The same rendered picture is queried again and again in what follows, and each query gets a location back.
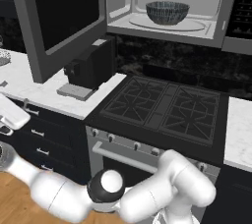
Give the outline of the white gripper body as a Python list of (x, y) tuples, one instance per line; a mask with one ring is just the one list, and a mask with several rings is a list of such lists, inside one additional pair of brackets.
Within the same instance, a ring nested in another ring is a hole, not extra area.
[(0, 121), (4, 125), (12, 130), (19, 130), (30, 118), (31, 116), (26, 111), (0, 93)]

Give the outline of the grey microwave door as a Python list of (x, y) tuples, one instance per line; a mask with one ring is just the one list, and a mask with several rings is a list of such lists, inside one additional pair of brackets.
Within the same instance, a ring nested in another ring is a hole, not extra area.
[(106, 0), (14, 0), (32, 79), (43, 84), (106, 33)]

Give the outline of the dark patterned bowl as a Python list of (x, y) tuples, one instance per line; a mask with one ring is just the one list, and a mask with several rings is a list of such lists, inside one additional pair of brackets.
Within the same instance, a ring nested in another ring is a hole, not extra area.
[(171, 1), (154, 1), (146, 4), (148, 17), (157, 25), (173, 26), (182, 22), (190, 6)]

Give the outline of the white microwave turntable plate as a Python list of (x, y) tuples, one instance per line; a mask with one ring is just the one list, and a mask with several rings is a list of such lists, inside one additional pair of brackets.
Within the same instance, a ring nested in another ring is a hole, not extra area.
[(142, 28), (154, 28), (170, 31), (198, 31), (203, 30), (206, 26), (201, 23), (190, 19), (184, 19), (177, 25), (158, 25), (155, 24), (147, 15), (135, 15), (129, 20), (132, 25)]

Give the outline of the grey microwave oven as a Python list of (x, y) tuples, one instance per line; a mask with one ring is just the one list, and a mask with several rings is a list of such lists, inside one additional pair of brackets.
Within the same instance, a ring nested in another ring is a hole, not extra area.
[(234, 0), (167, 0), (190, 6), (185, 19), (203, 23), (198, 31), (170, 31), (142, 28), (129, 20), (135, 15), (146, 15), (146, 4), (162, 0), (107, 0), (107, 30), (113, 33), (154, 38), (180, 43), (216, 47), (223, 51), (252, 54), (252, 28), (250, 38), (236, 38), (227, 34)]

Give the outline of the dark drawer front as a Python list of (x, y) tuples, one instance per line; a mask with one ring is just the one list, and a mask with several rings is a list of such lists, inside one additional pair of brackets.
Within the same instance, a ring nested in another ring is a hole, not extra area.
[[(75, 166), (76, 168), (83, 168), (86, 166), (90, 170), (89, 164), (86, 160), (78, 156), (70, 147), (66, 147), (53, 141), (41, 137), (32, 137), (27, 134), (20, 134), (16, 136), (15, 144), (17, 145), (18, 152), (25, 158), (48, 158), (63, 164)], [(49, 155), (47, 156), (37, 152), (37, 148), (49, 151)]]
[(41, 168), (41, 164), (44, 164), (48, 168), (53, 168), (53, 172), (64, 175), (80, 185), (85, 185), (91, 178), (91, 172), (86, 166), (83, 168), (76, 168), (72, 165), (63, 164), (61, 162), (41, 157), (33, 157), (31, 159), (31, 163), (39, 168)]
[(19, 149), (69, 164), (76, 154), (87, 149), (82, 122), (73, 118), (56, 123), (31, 118), (16, 132), (16, 138)]
[[(23, 108), (24, 102), (13, 99), (13, 102)], [(31, 115), (31, 119), (22, 127), (23, 132), (31, 133), (31, 129), (45, 133), (44, 138), (62, 145), (70, 146), (71, 137), (79, 136), (83, 132), (82, 121), (56, 113), (44, 108), (28, 104), (28, 108), (33, 111), (39, 111), (39, 116)]]

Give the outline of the black coffee machine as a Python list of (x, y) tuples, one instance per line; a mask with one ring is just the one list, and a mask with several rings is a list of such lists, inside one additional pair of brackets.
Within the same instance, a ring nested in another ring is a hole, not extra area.
[(115, 38), (106, 35), (64, 67), (68, 82), (57, 93), (86, 101), (115, 73)]

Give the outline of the silver oven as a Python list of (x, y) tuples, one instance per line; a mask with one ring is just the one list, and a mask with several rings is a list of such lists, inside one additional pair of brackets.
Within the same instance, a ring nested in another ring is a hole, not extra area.
[[(132, 198), (135, 201), (134, 205), (140, 211), (151, 206), (160, 210), (166, 207), (169, 196), (181, 193), (189, 198), (187, 205), (189, 222), (197, 223), (202, 220), (205, 208), (196, 203), (203, 201), (204, 198), (197, 197), (194, 188), (200, 185), (204, 190), (208, 190), (207, 198), (211, 199), (214, 196), (214, 185), (220, 173), (220, 167), (184, 157), (173, 149), (160, 149), (159, 156), (154, 156), (151, 154), (154, 147), (141, 142), (141, 147), (135, 151), (134, 142), (138, 141), (115, 135), (115, 140), (109, 142), (108, 134), (111, 133), (99, 130), (98, 136), (93, 137), (92, 129), (95, 128), (86, 127), (91, 173), (94, 175), (102, 169), (118, 171), (124, 178), (125, 195), (122, 202), (127, 207), (133, 206), (129, 202)], [(157, 171), (152, 174), (94, 153), (93, 147), (98, 141), (102, 142), (102, 148), (157, 167)], [(207, 165), (204, 172), (198, 169), (200, 162)]]

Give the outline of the black gas hob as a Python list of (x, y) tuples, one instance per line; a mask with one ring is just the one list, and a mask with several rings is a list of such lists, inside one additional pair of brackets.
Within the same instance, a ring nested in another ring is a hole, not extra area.
[(220, 166), (228, 100), (227, 94), (215, 90), (131, 76), (85, 122), (119, 137)]

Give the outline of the dark base cupboard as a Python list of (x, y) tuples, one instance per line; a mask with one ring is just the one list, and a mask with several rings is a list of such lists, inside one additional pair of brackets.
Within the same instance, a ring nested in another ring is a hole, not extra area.
[(252, 173), (224, 165), (201, 224), (252, 224)]

